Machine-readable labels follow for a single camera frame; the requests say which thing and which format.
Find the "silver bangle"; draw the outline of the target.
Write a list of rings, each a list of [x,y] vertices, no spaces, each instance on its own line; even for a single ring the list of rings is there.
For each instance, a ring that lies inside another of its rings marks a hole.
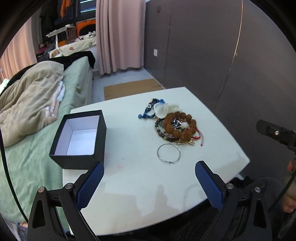
[[[181,151],[177,145],[165,143],[158,147],[157,157],[166,164],[175,164],[181,158]]]

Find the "gold rhinestone butterfly brooch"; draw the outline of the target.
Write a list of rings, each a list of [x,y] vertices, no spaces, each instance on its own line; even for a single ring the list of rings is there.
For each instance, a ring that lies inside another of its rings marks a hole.
[[[193,138],[179,138],[177,141],[178,145],[194,145],[194,139]]]

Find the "black jewelry box white interior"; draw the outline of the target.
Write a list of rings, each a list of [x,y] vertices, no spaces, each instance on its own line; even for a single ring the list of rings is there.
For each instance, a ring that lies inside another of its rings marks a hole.
[[[49,152],[63,169],[88,170],[104,162],[106,123],[101,110],[66,114]]]

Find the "green sheet bed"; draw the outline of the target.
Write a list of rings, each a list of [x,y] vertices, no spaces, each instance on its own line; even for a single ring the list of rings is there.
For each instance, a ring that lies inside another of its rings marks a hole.
[[[9,86],[24,73],[15,75]],[[7,170],[1,170],[1,216],[4,219],[24,222],[30,215],[39,187],[54,190],[63,186],[62,168],[50,158],[49,152],[63,116],[91,102],[92,80],[87,57],[73,62],[64,70],[66,90],[59,105],[57,120],[18,143],[4,147],[8,166]]]

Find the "white square table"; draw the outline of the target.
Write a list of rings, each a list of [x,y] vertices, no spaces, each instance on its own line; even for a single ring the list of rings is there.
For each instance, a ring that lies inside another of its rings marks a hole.
[[[203,140],[177,145],[181,158],[166,164],[157,149],[166,142],[154,120],[138,115],[153,99],[178,104],[196,120]],[[203,160],[228,182],[249,158],[220,120],[184,87],[107,100],[74,109],[75,113],[101,110],[107,126],[105,172],[82,214],[96,235],[113,235],[154,225],[188,211],[206,196],[195,176]]]

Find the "pink white cloth on bed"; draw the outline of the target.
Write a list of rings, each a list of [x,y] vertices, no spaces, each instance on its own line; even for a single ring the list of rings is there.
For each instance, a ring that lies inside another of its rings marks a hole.
[[[65,84],[63,81],[59,81],[58,86],[51,98],[51,105],[45,108],[46,117],[57,116],[59,105],[62,102],[65,95]]]

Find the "beige quilt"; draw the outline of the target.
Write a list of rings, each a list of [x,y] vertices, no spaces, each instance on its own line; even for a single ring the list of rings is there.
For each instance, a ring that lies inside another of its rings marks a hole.
[[[44,61],[29,68],[1,94],[1,133],[5,147],[12,146],[57,120],[46,117],[45,108],[63,81],[64,66]]]

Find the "flat brown cardboard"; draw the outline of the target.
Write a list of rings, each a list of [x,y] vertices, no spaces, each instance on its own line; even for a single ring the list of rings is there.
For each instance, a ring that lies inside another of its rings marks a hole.
[[[137,80],[104,87],[104,99],[111,100],[157,90],[163,90],[163,87],[155,79]]]

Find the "black garment on bed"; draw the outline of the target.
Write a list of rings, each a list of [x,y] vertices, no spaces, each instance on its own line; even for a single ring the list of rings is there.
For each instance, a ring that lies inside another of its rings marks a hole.
[[[66,70],[70,65],[72,65],[73,62],[83,57],[88,58],[89,66],[93,69],[95,65],[95,56],[91,51],[82,51],[73,53],[69,56],[55,57],[51,58],[50,61],[62,64],[64,66],[64,70]]]

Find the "pink curtain by bed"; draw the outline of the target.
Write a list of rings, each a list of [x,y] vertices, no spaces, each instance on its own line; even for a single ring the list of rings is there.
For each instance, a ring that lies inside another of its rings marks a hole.
[[[37,63],[31,18],[19,29],[1,56],[1,81],[11,79],[20,70]]]

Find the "floral bedding in background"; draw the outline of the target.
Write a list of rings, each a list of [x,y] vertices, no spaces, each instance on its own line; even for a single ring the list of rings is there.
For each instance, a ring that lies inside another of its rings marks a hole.
[[[50,58],[69,56],[81,52],[96,45],[96,31],[78,37],[73,43],[58,47],[49,52]]]

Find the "white folding table background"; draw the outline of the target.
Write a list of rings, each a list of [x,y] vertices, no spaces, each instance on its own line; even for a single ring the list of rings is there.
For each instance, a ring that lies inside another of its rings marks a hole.
[[[58,48],[58,35],[60,33],[66,34],[66,44],[72,43],[77,38],[77,30],[76,27],[71,25],[66,25],[65,27],[59,28],[58,30],[54,30],[46,35],[47,38],[55,37],[55,47]]]

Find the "pink curtain by wall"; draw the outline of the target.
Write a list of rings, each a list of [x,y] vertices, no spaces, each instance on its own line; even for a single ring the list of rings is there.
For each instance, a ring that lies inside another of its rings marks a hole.
[[[96,49],[99,74],[144,65],[145,1],[97,1]]]

